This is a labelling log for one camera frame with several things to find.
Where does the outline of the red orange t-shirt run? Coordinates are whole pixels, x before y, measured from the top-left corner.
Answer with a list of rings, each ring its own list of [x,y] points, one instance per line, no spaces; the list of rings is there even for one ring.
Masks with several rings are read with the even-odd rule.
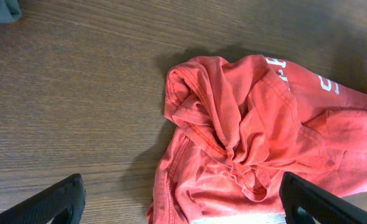
[[[166,79],[176,125],[149,223],[282,213],[285,172],[344,197],[367,192],[367,95],[295,63],[195,57]]]

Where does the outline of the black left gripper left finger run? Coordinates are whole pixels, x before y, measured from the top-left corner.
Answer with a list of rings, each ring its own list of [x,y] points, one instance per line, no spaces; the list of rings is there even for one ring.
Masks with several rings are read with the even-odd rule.
[[[82,177],[80,174],[72,174],[0,213],[0,223],[80,223],[85,201]]]

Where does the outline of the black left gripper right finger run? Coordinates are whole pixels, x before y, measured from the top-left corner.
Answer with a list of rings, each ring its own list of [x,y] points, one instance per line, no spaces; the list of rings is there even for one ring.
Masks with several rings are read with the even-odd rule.
[[[313,183],[285,172],[279,196],[289,224],[367,224],[367,212]]]

